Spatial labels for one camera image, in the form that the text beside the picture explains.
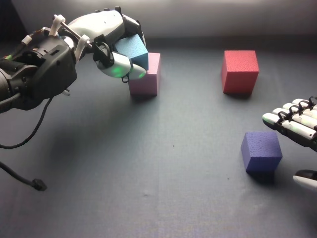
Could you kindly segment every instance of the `robotic arm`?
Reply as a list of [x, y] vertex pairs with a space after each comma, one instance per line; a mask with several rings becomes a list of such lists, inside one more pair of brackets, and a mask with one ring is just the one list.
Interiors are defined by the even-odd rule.
[[[312, 101], [295, 99], [262, 116], [269, 128], [277, 130], [297, 144], [317, 151], [317, 105]], [[317, 192], [317, 171], [300, 170], [293, 176], [299, 185]]]
[[[116, 7], [81, 16], [69, 25], [63, 16], [55, 15], [51, 28], [44, 27], [26, 36], [14, 52], [0, 59], [0, 113], [12, 108], [30, 110], [44, 99], [49, 100], [27, 139], [0, 148], [17, 148], [34, 136], [52, 98], [61, 93], [70, 95], [67, 88], [77, 78], [75, 66], [85, 54], [93, 53], [97, 68], [110, 77], [123, 82], [142, 78], [145, 69], [114, 47], [118, 40], [136, 34], [145, 45], [140, 22], [123, 15], [121, 8]], [[1, 162], [0, 168], [36, 190], [47, 188], [40, 179], [28, 181]]]

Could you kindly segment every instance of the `foam block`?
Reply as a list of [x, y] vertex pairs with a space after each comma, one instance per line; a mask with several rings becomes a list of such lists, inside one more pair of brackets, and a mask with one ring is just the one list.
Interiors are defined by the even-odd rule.
[[123, 38], [114, 44], [117, 52], [127, 56], [132, 63], [149, 70], [148, 50], [139, 35]]
[[129, 81], [131, 95], [156, 96], [160, 81], [160, 54], [149, 53], [149, 70], [147, 74], [136, 80]]
[[282, 159], [275, 132], [247, 132], [241, 151], [247, 172], [273, 172]]
[[227, 94], [252, 94], [259, 74], [255, 51], [225, 51], [222, 90]]

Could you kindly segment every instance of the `gray table surface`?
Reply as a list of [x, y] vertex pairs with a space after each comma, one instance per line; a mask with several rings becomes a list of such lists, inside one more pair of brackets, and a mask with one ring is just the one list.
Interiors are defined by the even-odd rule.
[[[161, 84], [145, 101], [84, 57], [71, 96], [53, 99], [36, 136], [0, 150], [2, 162], [49, 187], [0, 173], [0, 237], [315, 238], [317, 195], [292, 176], [317, 170], [316, 153], [279, 134], [283, 159], [267, 183], [245, 173], [240, 151], [246, 131], [269, 131], [262, 114], [317, 95], [316, 44], [280, 43], [149, 41]], [[257, 50], [250, 98], [222, 93], [224, 49]], [[2, 114], [0, 143], [27, 137], [43, 107]]]

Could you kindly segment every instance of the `blue cube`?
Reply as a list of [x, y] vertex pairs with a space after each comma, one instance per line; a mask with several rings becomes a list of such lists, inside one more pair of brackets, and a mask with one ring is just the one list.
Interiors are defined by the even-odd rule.
[[149, 70], [149, 52], [139, 35], [123, 38], [114, 44], [118, 53], [127, 56], [132, 63]]
[[275, 132], [247, 132], [241, 145], [246, 172], [273, 172], [283, 155]]

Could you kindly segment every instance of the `red cube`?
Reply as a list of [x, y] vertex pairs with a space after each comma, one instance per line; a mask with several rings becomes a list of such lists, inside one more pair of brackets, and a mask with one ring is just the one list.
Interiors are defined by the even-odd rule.
[[259, 74], [255, 51], [225, 51], [222, 90], [227, 94], [251, 94]]
[[149, 53], [149, 70], [147, 74], [129, 81], [130, 94], [133, 96], [156, 96], [160, 81], [160, 54]]

